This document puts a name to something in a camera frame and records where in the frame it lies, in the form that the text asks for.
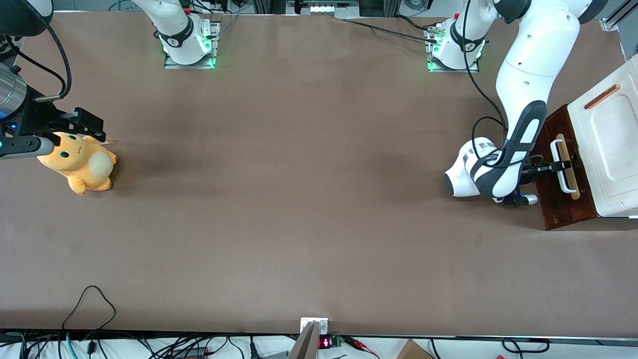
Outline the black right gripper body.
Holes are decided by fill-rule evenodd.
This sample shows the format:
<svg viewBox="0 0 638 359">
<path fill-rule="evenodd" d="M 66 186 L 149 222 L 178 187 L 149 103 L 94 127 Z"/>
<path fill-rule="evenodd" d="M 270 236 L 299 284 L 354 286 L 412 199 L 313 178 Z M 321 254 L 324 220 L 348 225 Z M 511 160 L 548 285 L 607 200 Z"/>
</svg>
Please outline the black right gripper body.
<svg viewBox="0 0 638 359">
<path fill-rule="evenodd" d="M 62 130 L 61 114 L 52 102 L 35 101 L 41 95 L 31 86 L 26 86 L 23 103 L 11 114 L 1 118 L 1 136 L 41 136 L 43 133 Z"/>
</svg>

